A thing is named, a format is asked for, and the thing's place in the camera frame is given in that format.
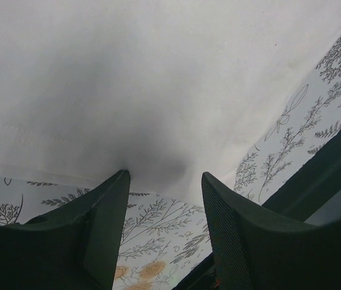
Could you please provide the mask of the white t shirt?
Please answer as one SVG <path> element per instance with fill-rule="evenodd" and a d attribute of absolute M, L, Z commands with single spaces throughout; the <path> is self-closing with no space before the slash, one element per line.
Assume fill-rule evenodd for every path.
<path fill-rule="evenodd" d="M 341 35 L 341 1 L 0 1 L 0 176 L 201 201 Z"/>

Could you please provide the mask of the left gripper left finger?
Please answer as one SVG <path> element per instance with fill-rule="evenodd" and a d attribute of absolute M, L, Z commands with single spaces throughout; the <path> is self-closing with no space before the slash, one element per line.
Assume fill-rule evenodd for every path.
<path fill-rule="evenodd" d="M 121 170 L 25 224 L 0 226 L 0 289 L 111 289 L 129 188 Z"/>

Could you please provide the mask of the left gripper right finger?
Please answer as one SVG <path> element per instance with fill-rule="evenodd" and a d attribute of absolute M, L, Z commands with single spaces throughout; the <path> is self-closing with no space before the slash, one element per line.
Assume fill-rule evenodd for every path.
<path fill-rule="evenodd" d="M 202 195 L 220 289 L 341 289 L 341 219 L 290 219 L 208 172 Z"/>

